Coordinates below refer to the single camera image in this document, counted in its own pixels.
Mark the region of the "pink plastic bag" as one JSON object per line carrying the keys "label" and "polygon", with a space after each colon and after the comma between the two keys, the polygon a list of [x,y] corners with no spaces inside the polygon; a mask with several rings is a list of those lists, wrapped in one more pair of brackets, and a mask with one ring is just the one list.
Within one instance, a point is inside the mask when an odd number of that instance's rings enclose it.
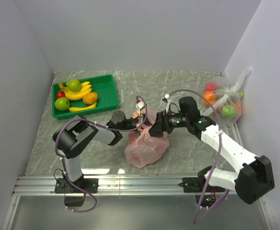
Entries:
{"label": "pink plastic bag", "polygon": [[127,161],[139,169],[155,163],[169,148],[166,132],[162,137],[152,137],[149,130],[149,126],[143,125],[138,130],[139,133],[136,131],[128,133],[128,145],[124,153]]}

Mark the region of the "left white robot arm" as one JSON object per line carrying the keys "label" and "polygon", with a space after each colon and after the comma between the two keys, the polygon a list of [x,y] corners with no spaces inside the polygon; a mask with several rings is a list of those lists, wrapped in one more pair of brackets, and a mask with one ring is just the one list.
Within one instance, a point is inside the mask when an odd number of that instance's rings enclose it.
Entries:
{"label": "left white robot arm", "polygon": [[66,187],[73,193],[85,188],[80,154],[92,140],[113,146],[122,139],[121,130],[133,130],[142,122],[151,125],[145,115],[127,119],[122,111],[114,112],[106,127],[90,124],[82,115],[78,115],[77,119],[65,129],[57,130],[52,136],[57,144],[58,155],[63,157]]}

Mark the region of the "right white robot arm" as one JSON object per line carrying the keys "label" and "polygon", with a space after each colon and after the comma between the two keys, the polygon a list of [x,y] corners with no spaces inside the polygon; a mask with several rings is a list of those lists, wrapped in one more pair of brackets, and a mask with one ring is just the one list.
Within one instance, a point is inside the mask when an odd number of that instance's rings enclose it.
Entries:
{"label": "right white robot arm", "polygon": [[202,116],[193,97],[179,99],[180,111],[175,114],[158,112],[149,134],[162,137],[174,128],[187,128],[188,132],[200,141],[221,152],[221,156],[234,168],[234,172],[211,166],[198,172],[194,182],[187,183],[192,192],[226,189],[235,191],[247,204],[252,204],[274,189],[272,165],[266,156],[257,156],[230,138],[209,117]]}

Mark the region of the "orange fake orange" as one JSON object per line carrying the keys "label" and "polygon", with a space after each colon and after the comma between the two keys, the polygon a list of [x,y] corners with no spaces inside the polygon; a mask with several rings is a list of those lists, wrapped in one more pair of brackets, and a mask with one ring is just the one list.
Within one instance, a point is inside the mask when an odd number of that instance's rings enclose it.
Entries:
{"label": "orange fake orange", "polygon": [[90,92],[83,97],[82,101],[87,105],[92,105],[98,101],[98,94],[95,92]]}

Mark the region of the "yellow fake banana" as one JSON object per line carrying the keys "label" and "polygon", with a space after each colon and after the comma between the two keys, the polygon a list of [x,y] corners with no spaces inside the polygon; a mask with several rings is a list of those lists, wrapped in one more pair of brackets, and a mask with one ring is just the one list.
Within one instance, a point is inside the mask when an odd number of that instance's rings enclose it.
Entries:
{"label": "yellow fake banana", "polygon": [[89,110],[89,109],[94,109],[96,108],[97,102],[87,106],[87,107],[70,107],[69,111],[70,112],[80,112],[80,111],[85,111],[85,110]]}

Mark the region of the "green fake pear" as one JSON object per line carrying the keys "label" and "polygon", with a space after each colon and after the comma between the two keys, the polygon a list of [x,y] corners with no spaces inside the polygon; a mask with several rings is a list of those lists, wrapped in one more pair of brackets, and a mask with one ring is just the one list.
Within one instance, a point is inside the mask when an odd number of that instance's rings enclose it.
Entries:
{"label": "green fake pear", "polygon": [[79,80],[73,79],[66,82],[66,87],[72,92],[79,92],[82,89],[82,84]]}

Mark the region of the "green fake apple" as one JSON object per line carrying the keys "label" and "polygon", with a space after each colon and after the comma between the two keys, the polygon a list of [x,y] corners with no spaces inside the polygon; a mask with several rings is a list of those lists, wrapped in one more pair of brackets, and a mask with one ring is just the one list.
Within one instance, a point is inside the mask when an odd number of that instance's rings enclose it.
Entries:
{"label": "green fake apple", "polygon": [[58,111],[67,111],[70,107],[70,101],[66,97],[60,97],[55,101],[55,108]]}

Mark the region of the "red fake strawberry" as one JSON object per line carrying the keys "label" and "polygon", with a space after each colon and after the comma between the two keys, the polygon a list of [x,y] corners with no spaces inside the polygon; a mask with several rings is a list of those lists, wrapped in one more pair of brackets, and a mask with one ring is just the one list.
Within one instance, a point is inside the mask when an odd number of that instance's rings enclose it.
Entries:
{"label": "red fake strawberry", "polygon": [[57,94],[56,94],[56,99],[62,98],[62,97],[66,97],[64,91],[59,91],[59,92],[57,92]]}

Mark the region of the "clear bag of fruits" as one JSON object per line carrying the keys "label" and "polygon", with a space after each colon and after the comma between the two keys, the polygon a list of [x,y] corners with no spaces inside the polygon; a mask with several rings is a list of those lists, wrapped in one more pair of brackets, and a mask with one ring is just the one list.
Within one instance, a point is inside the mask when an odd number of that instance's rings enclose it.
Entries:
{"label": "clear bag of fruits", "polygon": [[203,102],[207,109],[203,112],[203,115],[214,114],[213,109],[209,106],[209,104],[212,104],[223,125],[231,126],[236,123],[242,115],[241,98],[243,92],[241,87],[252,71],[252,67],[246,68],[235,84],[230,84],[225,77],[220,76],[207,82],[203,93]]}

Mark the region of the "green plastic tray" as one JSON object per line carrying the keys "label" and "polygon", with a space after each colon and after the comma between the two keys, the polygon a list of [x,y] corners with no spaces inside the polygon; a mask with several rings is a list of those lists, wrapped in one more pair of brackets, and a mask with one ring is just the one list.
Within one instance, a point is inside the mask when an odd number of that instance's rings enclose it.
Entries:
{"label": "green plastic tray", "polygon": [[[117,89],[115,86],[113,75],[102,75],[91,78],[80,79],[80,82],[89,81],[92,85],[92,91],[98,94],[98,101],[96,108],[89,109],[80,112],[70,112],[67,111],[58,111],[55,108],[56,94],[61,91],[58,83],[53,84],[52,86],[52,116],[58,120],[70,119],[77,115],[91,115],[96,113],[102,113],[107,111],[112,111],[117,109],[119,105],[119,100],[117,96]],[[85,104],[82,99],[76,101],[70,101],[70,107],[87,107],[89,105]]]}

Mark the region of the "small yellow banana bunch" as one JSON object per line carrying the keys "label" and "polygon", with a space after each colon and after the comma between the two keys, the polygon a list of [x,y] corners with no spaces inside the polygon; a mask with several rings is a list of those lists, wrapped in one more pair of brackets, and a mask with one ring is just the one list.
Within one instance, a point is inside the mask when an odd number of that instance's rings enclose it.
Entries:
{"label": "small yellow banana bunch", "polygon": [[59,88],[64,92],[66,98],[72,101],[81,100],[85,95],[92,91],[92,85],[89,81],[81,83],[82,88],[79,92],[73,92],[68,87],[65,87],[62,82],[58,82]]}

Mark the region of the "aluminium mounting rail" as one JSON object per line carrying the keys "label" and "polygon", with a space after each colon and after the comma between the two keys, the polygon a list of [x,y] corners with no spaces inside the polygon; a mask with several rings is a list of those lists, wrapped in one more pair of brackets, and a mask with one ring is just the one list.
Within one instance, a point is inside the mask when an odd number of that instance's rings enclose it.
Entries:
{"label": "aluminium mounting rail", "polygon": [[[94,196],[170,196],[192,195],[185,193],[178,184],[186,174],[165,175],[88,175],[97,178],[98,188]],[[64,196],[55,193],[56,180],[53,176],[18,177],[13,196]]]}

